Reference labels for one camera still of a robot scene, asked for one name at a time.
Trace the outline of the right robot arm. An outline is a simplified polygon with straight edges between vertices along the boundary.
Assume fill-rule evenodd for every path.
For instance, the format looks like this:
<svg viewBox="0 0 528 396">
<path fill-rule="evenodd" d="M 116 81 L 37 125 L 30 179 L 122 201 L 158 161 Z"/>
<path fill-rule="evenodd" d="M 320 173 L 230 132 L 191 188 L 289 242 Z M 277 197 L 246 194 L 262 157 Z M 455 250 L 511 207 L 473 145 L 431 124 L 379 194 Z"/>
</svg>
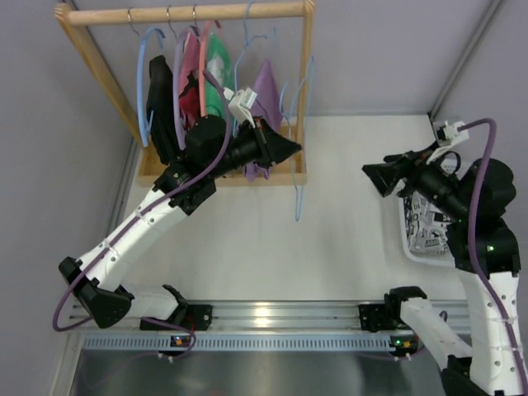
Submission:
<svg viewBox="0 0 528 396">
<path fill-rule="evenodd" d="M 526 394 L 516 307 L 521 259 L 503 218 L 516 196 L 512 170 L 484 156 L 458 177 L 441 167 L 431 149 L 390 155 L 362 170 L 382 196 L 418 193 L 447 216 L 446 239 L 464 287 L 471 339 L 464 342 L 417 286 L 390 290 L 385 312 L 417 334 L 436 361 L 446 394 Z"/>
</svg>

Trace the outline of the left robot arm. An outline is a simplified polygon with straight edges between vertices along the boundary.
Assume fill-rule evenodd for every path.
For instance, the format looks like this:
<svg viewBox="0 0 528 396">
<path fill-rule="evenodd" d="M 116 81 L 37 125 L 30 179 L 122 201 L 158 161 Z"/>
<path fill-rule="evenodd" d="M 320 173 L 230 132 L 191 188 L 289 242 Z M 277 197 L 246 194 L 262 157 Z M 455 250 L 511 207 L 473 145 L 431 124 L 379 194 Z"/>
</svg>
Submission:
<svg viewBox="0 0 528 396">
<path fill-rule="evenodd" d="M 232 136 L 226 121 L 200 118 L 185 137 L 186 147 L 156 179 L 134 212 L 95 248 L 66 257 L 59 272 L 99 328 L 124 318 L 177 323 L 185 300 L 170 285 L 138 290 L 122 283 L 125 274 L 157 239 L 188 218 L 216 192 L 215 181 L 249 163 L 272 167 L 301 149 L 256 117 Z"/>
</svg>

